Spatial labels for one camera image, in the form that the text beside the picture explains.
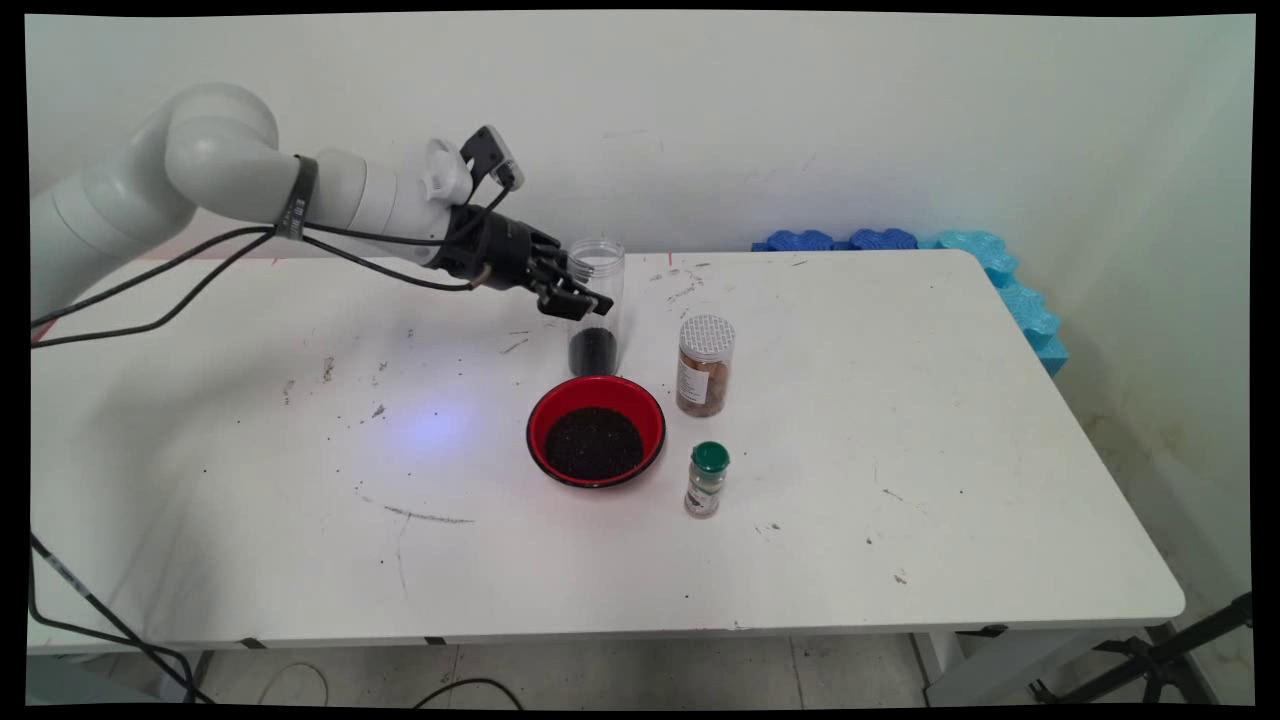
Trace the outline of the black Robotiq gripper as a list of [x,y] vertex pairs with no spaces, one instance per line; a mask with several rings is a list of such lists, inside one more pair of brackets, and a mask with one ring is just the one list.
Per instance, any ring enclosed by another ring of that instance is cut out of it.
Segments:
[[445,237],[431,266],[456,279],[475,281],[494,290],[521,287],[535,292],[538,309],[548,316],[581,322],[607,316],[611,296],[588,287],[588,270],[570,263],[558,240],[536,228],[477,205],[451,209]]

